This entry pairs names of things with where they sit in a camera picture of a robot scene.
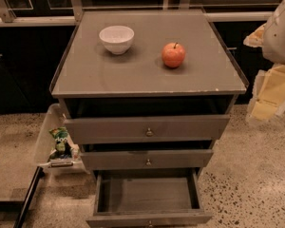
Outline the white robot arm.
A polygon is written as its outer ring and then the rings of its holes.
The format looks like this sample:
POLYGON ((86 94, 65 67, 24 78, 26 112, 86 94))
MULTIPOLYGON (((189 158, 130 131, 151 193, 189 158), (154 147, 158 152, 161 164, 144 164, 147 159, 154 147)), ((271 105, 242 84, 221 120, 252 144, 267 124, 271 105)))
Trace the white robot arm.
POLYGON ((248 115, 261 121, 281 115, 285 111, 285 0, 243 44, 261 48, 263 57, 273 63, 268 71, 260 70, 256 76, 248 115))

